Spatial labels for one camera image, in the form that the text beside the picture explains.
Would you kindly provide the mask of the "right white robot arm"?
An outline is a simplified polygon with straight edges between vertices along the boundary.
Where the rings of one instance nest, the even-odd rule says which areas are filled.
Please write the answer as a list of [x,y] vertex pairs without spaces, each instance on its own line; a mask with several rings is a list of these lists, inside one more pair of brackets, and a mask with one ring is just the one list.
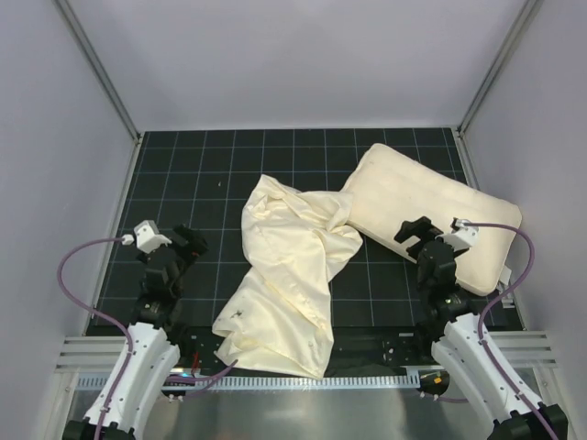
[[545,404],[520,378],[457,282],[457,259],[474,246],[482,224],[454,219],[443,233],[422,216],[402,222],[394,241],[417,241],[407,255],[417,266],[416,286],[426,319],[416,328],[415,356],[437,362],[482,422],[489,439],[565,439],[569,420],[557,404]]

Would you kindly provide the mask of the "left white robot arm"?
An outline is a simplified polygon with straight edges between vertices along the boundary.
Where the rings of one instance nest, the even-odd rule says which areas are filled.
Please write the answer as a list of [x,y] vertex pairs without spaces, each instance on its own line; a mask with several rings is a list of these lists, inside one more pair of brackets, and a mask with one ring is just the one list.
[[161,388],[174,367],[194,356],[194,344],[179,323],[183,276],[208,250],[202,234],[177,225],[165,236],[145,220],[118,240],[138,249],[145,266],[139,297],[128,325],[98,314],[125,336],[120,355],[105,386],[80,421],[66,423],[65,439],[140,439]]

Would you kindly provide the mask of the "cream pillowcase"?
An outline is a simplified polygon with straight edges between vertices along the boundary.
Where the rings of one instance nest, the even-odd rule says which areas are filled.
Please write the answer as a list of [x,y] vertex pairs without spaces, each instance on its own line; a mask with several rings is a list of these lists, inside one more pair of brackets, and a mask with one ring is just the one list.
[[363,244],[347,192],[300,192],[262,175],[241,214],[250,264],[213,323],[225,364],[320,380],[334,345],[329,283]]

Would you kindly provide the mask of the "white pillow tag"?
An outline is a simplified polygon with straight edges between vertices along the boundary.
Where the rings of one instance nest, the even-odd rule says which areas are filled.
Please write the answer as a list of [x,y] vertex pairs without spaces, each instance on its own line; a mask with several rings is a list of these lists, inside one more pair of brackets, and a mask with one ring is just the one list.
[[511,277],[512,277],[512,271],[507,267],[504,266],[499,279],[498,279],[498,284],[497,284],[497,289],[502,292],[503,290],[505,290],[506,288],[508,288],[510,286],[511,283]]

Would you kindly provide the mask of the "cream pillow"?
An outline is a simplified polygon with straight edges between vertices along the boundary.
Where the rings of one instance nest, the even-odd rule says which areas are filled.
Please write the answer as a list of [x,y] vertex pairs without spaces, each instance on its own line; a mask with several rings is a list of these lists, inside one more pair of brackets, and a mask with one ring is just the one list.
[[[455,218],[512,227],[522,223],[517,205],[453,181],[380,143],[363,154],[342,190],[353,196],[348,224],[404,258],[416,242],[394,240],[404,221],[425,216],[444,233],[451,231]],[[507,230],[483,228],[472,249],[457,258],[458,284],[478,296],[492,293],[514,238]]]

